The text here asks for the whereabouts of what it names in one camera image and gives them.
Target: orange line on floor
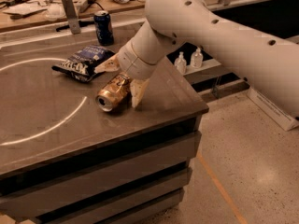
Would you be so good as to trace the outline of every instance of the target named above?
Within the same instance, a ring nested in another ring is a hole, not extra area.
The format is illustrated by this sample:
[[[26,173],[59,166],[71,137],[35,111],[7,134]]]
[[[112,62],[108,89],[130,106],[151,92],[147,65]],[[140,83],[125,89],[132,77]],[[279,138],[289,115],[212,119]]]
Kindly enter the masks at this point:
[[[202,163],[202,165],[204,166],[204,168],[206,169],[207,174],[210,176],[210,178],[214,182],[216,188],[221,193],[221,195],[224,198],[224,200],[231,207],[231,209],[234,212],[235,217],[238,219],[238,221],[241,224],[247,224],[248,222],[244,219],[244,217],[242,216],[242,214],[240,213],[240,211],[238,210],[238,208],[234,204],[234,201],[228,195],[227,191],[224,189],[223,185],[221,184],[221,182],[219,181],[219,179],[216,177],[216,175],[214,174],[213,170],[209,167],[209,165],[206,163],[205,159],[203,158],[203,156],[199,152],[197,153],[197,158]]]

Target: white bottle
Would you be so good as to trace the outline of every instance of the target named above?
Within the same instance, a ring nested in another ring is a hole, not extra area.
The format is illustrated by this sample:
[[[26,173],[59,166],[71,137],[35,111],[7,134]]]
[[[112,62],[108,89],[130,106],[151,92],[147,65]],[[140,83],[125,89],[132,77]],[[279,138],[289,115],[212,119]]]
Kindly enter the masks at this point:
[[[193,68],[202,67],[203,59],[204,56],[202,54],[202,51],[200,50],[200,48],[197,48],[197,50],[191,56],[190,66]]]
[[[175,60],[175,67],[177,68],[177,70],[179,70],[179,72],[184,75],[186,73],[186,69],[187,69],[187,62],[184,59],[184,52],[180,52],[179,56],[176,58]]]

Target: blue can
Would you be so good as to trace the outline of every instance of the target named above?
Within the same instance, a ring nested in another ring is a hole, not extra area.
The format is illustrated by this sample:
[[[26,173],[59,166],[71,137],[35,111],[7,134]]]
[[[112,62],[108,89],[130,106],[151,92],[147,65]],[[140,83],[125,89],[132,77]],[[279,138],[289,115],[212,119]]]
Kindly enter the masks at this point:
[[[93,16],[97,39],[102,46],[112,45],[114,37],[112,32],[111,17],[107,11],[98,11]]]

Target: can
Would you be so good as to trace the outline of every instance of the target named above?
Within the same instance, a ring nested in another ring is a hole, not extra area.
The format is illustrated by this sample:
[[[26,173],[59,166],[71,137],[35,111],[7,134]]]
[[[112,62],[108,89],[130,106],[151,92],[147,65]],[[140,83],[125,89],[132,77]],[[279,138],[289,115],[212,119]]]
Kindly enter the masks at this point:
[[[93,16],[97,39],[102,46],[114,43],[111,17],[107,11],[98,11]]]
[[[96,103],[104,111],[110,112],[130,93],[131,81],[132,79],[124,72],[118,73],[98,92],[95,98]]]

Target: gold can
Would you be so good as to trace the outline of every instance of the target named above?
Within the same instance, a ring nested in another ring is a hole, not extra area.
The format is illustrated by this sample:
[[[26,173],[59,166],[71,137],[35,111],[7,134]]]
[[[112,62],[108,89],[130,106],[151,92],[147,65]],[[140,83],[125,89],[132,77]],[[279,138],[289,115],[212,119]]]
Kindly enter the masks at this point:
[[[131,81],[124,72],[120,72],[98,92],[96,102],[104,111],[110,112],[130,93]]]

